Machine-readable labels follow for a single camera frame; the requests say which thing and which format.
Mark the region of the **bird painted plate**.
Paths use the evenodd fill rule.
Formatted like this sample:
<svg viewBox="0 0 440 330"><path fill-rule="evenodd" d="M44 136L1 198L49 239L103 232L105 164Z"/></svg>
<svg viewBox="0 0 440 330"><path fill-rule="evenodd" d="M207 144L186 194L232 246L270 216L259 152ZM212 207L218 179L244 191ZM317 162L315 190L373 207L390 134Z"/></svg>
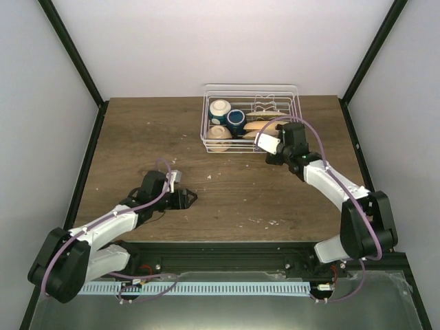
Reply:
<svg viewBox="0 0 440 330"><path fill-rule="evenodd" d="M259 130L249 131L245 135L243 135L244 140L254 140L256 136L260 133ZM278 136L278 130L266 129L263 132L264 134L271 135L274 137Z"/></svg>

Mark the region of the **cream orange plate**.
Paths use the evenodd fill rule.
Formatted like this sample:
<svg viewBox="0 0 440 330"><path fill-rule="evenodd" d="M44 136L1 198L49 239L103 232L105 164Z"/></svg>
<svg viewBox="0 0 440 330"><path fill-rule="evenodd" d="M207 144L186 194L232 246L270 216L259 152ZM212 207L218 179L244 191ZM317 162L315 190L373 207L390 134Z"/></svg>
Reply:
<svg viewBox="0 0 440 330"><path fill-rule="evenodd" d="M265 131L275 131L276 127L278 125L284 125L287 124L287 121L282 121L282 120L275 120L275 121L253 121L253 122L248 122L245 126L244 126L244 130L245 131L260 131L266 124L268 124L268 126L266 127Z"/></svg>

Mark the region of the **dark blue mug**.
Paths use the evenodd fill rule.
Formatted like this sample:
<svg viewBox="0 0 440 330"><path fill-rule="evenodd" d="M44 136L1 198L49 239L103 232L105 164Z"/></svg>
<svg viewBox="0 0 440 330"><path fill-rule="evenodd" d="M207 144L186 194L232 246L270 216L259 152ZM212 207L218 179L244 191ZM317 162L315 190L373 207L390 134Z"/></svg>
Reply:
<svg viewBox="0 0 440 330"><path fill-rule="evenodd" d="M233 136L244 135L246 123L246 115L240 109L233 109L226 116L226 126Z"/></svg>

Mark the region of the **white wire dish rack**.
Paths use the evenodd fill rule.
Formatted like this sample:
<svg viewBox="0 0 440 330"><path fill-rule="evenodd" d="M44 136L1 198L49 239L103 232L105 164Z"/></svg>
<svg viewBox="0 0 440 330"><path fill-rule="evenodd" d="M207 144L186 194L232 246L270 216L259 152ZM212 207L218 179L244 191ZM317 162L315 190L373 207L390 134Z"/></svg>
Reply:
<svg viewBox="0 0 440 330"><path fill-rule="evenodd" d="M214 100L227 100L231 110L240 109L244 114L251 111L281 111L285 116L277 118L247 117L246 121L291 122L292 116L301 117L298 88L291 84L226 84L213 83L204 87L203 108L201 117L200 138L209 153L260 153L254 140L244 140L242 135L233 136L229 140L208 140L208 129L214 126L208 117L210 103Z"/></svg>

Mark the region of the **small white bowl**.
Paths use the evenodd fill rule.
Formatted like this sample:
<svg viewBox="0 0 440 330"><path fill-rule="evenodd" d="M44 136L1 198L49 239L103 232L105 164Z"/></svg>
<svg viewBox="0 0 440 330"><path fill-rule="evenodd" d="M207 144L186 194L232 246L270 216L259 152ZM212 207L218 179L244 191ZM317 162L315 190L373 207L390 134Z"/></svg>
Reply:
<svg viewBox="0 0 440 330"><path fill-rule="evenodd" d="M208 140L229 140L232 138L232 134L225 126L214 125L208 129Z"/></svg>

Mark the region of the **white bowl teal outside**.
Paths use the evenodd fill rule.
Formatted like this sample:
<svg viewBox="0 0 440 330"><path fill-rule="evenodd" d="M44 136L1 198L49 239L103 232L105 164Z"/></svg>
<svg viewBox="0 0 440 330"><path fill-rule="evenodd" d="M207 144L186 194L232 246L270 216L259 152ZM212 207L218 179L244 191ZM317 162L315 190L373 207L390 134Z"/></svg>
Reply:
<svg viewBox="0 0 440 330"><path fill-rule="evenodd" d="M214 100L210 103L208 117L214 125L225 125L227 114L231 111L231 104L227 100Z"/></svg>

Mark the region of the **round bamboo steamer tray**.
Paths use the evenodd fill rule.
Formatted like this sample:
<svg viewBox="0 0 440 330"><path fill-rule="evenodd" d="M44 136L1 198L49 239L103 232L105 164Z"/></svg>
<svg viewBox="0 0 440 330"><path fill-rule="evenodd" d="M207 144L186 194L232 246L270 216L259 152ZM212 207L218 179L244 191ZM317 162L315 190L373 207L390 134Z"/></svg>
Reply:
<svg viewBox="0 0 440 330"><path fill-rule="evenodd" d="M272 110L263 110L263 111L251 111L246 114L247 117L255 117L255 118L277 118L285 116L285 113L281 111L272 111Z"/></svg>

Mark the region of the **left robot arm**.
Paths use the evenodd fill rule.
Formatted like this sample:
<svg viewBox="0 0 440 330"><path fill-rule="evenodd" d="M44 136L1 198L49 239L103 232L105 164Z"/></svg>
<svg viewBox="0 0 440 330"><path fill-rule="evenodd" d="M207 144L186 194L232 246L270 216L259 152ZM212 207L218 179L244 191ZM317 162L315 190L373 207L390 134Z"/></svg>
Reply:
<svg viewBox="0 0 440 330"><path fill-rule="evenodd" d="M178 170L150 170L141 185L107 214L78 228L53 229L36 255L28 281L42 294L68 303L84 285L107 274L134 277L140 270L139 258L114 240L146 223L154 212L191 207L197 194L175 187L181 176Z"/></svg>

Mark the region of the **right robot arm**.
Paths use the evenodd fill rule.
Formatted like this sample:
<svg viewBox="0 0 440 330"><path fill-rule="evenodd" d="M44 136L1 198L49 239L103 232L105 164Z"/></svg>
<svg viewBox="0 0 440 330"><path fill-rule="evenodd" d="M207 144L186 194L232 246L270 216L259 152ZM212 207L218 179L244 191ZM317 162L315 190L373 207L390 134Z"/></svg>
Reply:
<svg viewBox="0 0 440 330"><path fill-rule="evenodd" d="M322 152L309 150L305 126L299 122L276 125L277 136L261 131L256 145L266 151L267 164L287 165L290 173L321 192L341 214L340 233L317 243L315 253L305 260L307 272L325 274L330 263L345 259L381 259L398 243L388 196L371 192L347 179L325 160Z"/></svg>

